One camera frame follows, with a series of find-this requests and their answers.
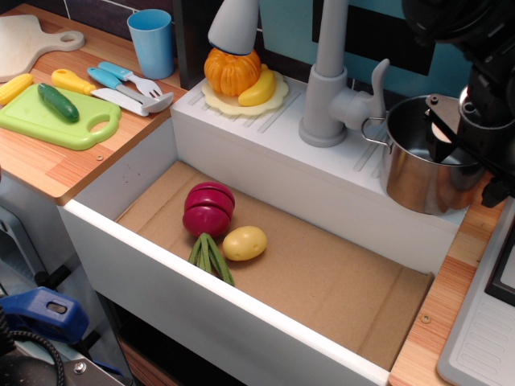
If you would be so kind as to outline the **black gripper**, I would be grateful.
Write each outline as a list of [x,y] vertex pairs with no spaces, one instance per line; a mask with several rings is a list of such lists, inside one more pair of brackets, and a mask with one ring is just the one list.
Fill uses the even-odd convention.
[[497,117],[487,123],[468,90],[459,98],[433,93],[425,99],[426,143],[431,160],[442,163],[456,149],[469,154],[492,178],[481,204],[495,207],[514,196],[514,119]]

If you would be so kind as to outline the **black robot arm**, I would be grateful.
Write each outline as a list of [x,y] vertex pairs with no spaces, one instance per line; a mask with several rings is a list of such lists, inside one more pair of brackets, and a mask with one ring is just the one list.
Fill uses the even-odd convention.
[[426,140],[436,162],[460,148],[489,171],[482,204],[495,207],[514,195],[514,3],[404,1],[402,10],[419,45],[450,43],[472,64],[457,101],[426,98]]

